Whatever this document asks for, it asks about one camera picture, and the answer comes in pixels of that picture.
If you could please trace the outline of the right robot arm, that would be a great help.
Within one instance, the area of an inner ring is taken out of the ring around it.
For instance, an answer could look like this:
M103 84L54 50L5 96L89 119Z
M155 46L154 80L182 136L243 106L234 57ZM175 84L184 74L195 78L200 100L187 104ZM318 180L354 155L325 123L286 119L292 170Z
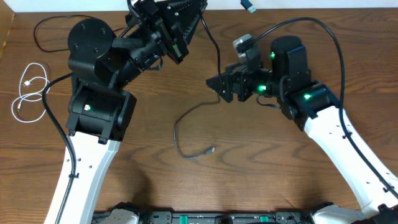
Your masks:
M271 44L272 68L262 66L259 48L240 52L242 62L207 80L225 101L250 96L277 99L277 108L313 139L334 163L353 191L359 210L324 203L292 223L396 223L397 177L381 162L353 127L339 99L311 78L307 52L296 36Z

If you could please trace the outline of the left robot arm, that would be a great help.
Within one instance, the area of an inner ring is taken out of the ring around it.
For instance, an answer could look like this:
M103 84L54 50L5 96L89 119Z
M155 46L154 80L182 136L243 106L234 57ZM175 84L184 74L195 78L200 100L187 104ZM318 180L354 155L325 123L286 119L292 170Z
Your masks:
M45 221L90 223L108 167L136 106L125 87L163 57L180 63L205 0L128 2L127 29L115 34L98 18L77 23L68 36L72 97L60 128L65 157Z

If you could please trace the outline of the cardboard box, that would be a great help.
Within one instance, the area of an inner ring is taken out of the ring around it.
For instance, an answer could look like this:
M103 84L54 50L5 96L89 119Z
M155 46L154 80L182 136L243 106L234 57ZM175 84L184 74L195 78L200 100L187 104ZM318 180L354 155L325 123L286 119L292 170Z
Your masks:
M1 0L0 16L0 54L2 57L15 16L14 11L4 2L4 0Z

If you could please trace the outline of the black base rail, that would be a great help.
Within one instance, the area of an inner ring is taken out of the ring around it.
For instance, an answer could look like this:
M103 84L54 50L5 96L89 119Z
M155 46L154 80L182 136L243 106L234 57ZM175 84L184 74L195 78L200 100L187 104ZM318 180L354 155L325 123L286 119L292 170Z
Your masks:
M176 213L133 212L116 209L108 213L97 213L92 223L122 224L245 224L245 223L366 223L365 218L321 218L316 221L301 212L277 211L274 213Z

